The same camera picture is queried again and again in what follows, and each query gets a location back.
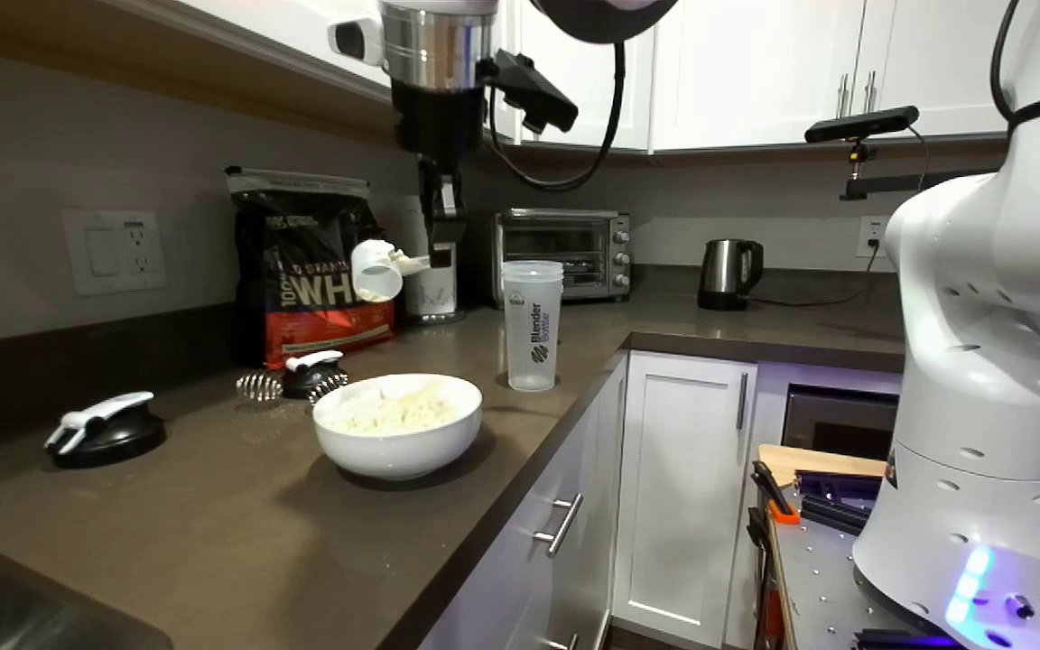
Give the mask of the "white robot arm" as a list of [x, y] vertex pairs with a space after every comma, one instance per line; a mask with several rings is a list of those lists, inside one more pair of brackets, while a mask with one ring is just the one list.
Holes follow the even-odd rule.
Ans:
[[1006, 163], [888, 215], [908, 364], [851, 563], [971, 650], [1040, 650], [1040, 0], [1010, 0], [991, 91]]

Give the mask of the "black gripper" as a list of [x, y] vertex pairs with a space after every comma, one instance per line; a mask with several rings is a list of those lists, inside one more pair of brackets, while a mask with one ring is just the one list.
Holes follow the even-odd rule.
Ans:
[[481, 144], [484, 94], [481, 91], [419, 91], [392, 85], [396, 108], [396, 144], [419, 157], [419, 199], [430, 222], [430, 267], [457, 272], [461, 221], [460, 166]]

